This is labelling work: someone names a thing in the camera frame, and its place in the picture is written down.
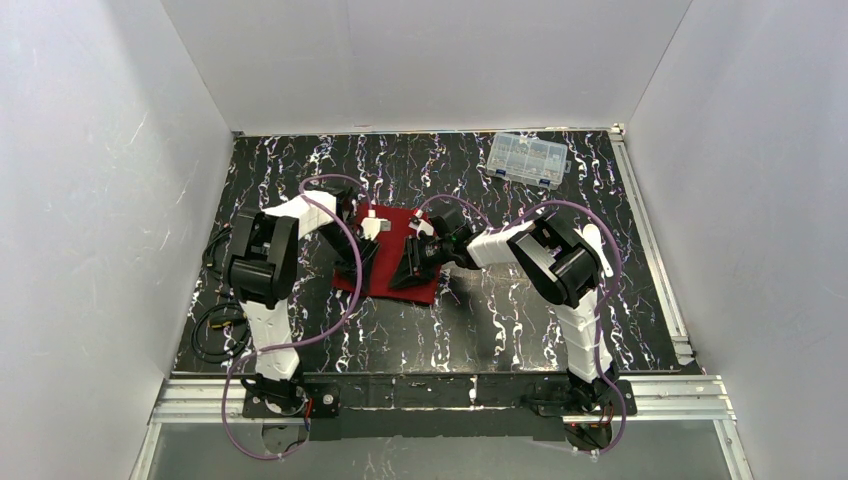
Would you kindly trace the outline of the red cloth napkin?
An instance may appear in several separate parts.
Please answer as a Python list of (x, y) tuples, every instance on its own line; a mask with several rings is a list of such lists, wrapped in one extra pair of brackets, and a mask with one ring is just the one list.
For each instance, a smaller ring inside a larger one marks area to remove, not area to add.
[[(409, 227), (413, 211), (383, 205), (375, 206), (378, 218), (390, 222), (390, 228), (382, 231), (376, 238), (379, 247), (375, 251), (360, 246), (365, 275), (360, 292), (361, 297), (384, 298), (412, 302), (420, 305), (432, 305), (438, 286), (437, 276), (440, 268), (433, 273), (434, 277), (423, 284), (393, 289), (393, 277), (404, 258), (405, 239), (414, 234)], [(319, 229), (325, 240), (335, 251), (334, 274), (332, 286), (347, 292), (355, 290), (355, 263), (353, 250), (346, 235), (340, 227), (331, 221)]]

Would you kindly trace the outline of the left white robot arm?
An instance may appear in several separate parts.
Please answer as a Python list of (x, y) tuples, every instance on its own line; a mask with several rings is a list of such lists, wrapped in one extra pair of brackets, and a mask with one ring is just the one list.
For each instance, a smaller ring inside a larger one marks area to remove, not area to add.
[(359, 292), (366, 257), (377, 251), (383, 224), (373, 206), (367, 206), (362, 219), (356, 217), (350, 188), (305, 191), (278, 206), (238, 214), (223, 277), (247, 318), (255, 372), (242, 385), (254, 399), (275, 405), (283, 415), (303, 414), (311, 402), (298, 377), (299, 343), (288, 318), (300, 241), (312, 233), (322, 235), (352, 267)]

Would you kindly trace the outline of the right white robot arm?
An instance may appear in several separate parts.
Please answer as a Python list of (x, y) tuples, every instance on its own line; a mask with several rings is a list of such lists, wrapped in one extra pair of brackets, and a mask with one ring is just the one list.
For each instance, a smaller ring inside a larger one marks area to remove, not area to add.
[(611, 420), (618, 402), (609, 385), (617, 369), (597, 325), (604, 261), (596, 226), (578, 231), (548, 214), (501, 231), (477, 230), (455, 209), (428, 220), (414, 215), (410, 226), (390, 290), (422, 286), (449, 263), (468, 270), (518, 264), (551, 304), (567, 354), (566, 381), (534, 388), (522, 396), (522, 404), (539, 415), (599, 409), (602, 420)]

